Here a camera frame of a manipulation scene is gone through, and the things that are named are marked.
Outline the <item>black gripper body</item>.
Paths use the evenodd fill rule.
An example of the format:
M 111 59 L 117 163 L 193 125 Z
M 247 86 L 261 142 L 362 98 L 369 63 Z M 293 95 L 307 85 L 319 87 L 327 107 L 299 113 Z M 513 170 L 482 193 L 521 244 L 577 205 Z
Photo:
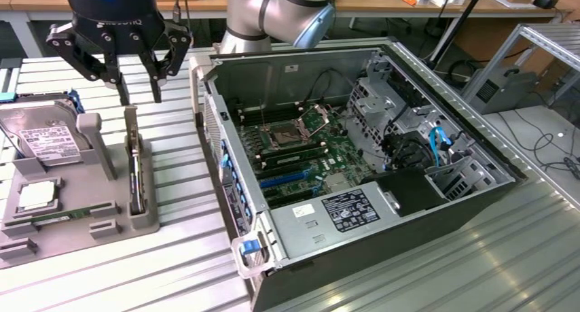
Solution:
M 69 0 L 74 30 L 103 52 L 153 51 L 166 30 L 157 0 Z

